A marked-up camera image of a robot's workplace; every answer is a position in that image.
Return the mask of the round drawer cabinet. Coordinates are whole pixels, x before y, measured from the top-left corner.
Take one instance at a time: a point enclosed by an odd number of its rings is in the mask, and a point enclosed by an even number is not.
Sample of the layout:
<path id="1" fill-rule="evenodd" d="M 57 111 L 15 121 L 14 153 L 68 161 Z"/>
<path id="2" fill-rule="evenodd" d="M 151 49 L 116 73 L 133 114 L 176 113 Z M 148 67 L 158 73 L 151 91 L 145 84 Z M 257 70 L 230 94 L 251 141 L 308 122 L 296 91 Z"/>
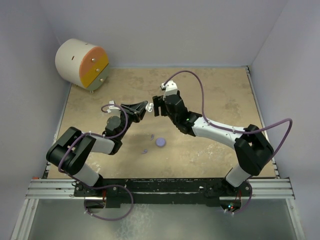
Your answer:
<path id="1" fill-rule="evenodd" d="M 101 46 L 75 38 L 59 47 L 55 67 L 64 80 L 90 92 L 97 90 L 110 73 L 106 51 Z"/>

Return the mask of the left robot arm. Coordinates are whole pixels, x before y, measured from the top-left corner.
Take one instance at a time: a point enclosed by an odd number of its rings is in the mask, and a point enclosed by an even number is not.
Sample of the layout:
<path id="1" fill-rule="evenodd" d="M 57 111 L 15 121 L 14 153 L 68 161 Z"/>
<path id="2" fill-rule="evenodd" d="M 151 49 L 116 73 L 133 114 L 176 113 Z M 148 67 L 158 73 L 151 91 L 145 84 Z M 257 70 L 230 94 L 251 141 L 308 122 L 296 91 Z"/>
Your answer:
<path id="1" fill-rule="evenodd" d="M 154 104 L 148 101 L 121 105 L 110 101 L 101 107 L 103 113 L 113 114 L 101 134 L 69 127 L 47 151 L 46 160 L 60 173 L 82 182 L 91 196 L 98 196 L 103 191 L 103 178 L 86 164 L 88 156 L 90 153 L 115 155 L 130 126 L 139 123 L 153 108 Z"/>

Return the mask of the purple earbud charging case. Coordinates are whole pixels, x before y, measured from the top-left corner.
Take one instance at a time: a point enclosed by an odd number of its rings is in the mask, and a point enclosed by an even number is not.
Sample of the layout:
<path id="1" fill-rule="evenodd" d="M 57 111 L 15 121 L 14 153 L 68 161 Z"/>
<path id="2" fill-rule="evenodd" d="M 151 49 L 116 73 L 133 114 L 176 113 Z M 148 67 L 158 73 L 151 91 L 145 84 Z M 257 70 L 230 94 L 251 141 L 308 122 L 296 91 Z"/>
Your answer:
<path id="1" fill-rule="evenodd" d="M 156 140 L 155 140 L 155 144 L 157 147 L 164 147 L 166 145 L 166 140 L 163 138 L 163 137 L 158 137 Z"/>

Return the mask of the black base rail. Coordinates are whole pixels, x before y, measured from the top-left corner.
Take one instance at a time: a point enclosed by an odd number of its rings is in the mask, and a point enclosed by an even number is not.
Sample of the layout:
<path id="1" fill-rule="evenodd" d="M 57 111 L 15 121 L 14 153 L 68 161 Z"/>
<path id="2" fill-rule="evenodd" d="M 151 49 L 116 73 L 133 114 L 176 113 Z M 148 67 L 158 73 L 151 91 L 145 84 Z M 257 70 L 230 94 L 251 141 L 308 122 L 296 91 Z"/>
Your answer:
<path id="1" fill-rule="evenodd" d="M 205 205 L 240 208 L 241 201 L 252 195 L 245 181 L 233 187 L 222 177 L 216 178 L 100 178 L 98 185 L 87 187 L 72 183 L 75 197 L 99 198 L 106 208 L 122 204 Z"/>

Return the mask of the white earbud charging case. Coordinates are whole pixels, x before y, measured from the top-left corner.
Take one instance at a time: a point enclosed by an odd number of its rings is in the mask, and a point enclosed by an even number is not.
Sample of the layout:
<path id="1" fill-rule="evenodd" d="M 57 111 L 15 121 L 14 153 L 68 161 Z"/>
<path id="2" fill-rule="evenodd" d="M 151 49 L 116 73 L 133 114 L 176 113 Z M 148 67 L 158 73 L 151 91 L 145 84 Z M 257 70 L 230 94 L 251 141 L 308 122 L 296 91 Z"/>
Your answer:
<path id="1" fill-rule="evenodd" d="M 151 113 L 154 109 L 154 104 L 152 102 L 149 102 L 146 106 L 145 106 L 145 110 L 149 113 Z"/>

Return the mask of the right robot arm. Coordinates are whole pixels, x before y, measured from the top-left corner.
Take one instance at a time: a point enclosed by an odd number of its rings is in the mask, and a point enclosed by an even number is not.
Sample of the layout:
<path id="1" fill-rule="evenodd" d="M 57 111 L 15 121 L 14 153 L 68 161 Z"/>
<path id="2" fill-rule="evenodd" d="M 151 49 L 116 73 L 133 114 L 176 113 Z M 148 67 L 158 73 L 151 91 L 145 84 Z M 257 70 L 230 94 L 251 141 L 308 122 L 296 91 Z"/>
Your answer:
<path id="1" fill-rule="evenodd" d="M 262 132 L 250 133 L 259 129 L 253 124 L 243 128 L 206 121 L 203 115 L 187 109 L 179 93 L 153 96 L 152 101 L 154 115 L 169 117 L 183 134 L 207 138 L 235 150 L 238 163 L 222 183 L 222 190 L 228 196 L 235 195 L 249 177 L 258 176 L 274 153 Z"/>

